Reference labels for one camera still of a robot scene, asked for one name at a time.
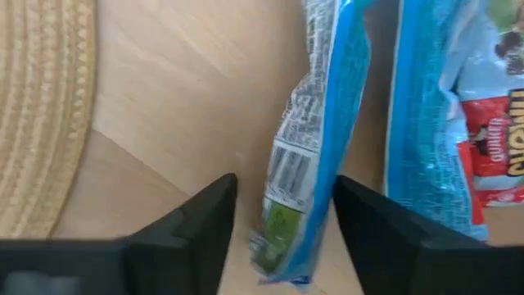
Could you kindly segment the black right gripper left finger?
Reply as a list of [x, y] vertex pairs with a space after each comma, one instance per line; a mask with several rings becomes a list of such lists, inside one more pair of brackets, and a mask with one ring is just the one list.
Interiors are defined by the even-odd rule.
[[0, 239], [0, 295], [216, 295], [236, 200], [229, 173], [128, 236]]

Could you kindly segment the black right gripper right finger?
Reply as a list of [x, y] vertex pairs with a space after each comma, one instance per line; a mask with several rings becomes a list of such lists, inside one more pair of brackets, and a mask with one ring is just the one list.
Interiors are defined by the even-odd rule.
[[364, 295], [524, 295], [524, 246], [489, 246], [342, 175], [332, 197]]

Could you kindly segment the light blue granola bar wrapper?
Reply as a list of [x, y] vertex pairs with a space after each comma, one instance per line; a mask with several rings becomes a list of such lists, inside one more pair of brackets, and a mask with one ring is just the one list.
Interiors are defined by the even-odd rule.
[[301, 2], [309, 69], [273, 137], [251, 263], [261, 284], [306, 289], [363, 98], [371, 58], [364, 18], [372, 0]]

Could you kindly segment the round woven straw placemat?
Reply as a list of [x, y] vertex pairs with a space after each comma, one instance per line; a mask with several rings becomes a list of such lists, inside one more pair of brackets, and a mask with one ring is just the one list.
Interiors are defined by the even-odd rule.
[[0, 238], [46, 238], [91, 128], [97, 0], [0, 0]]

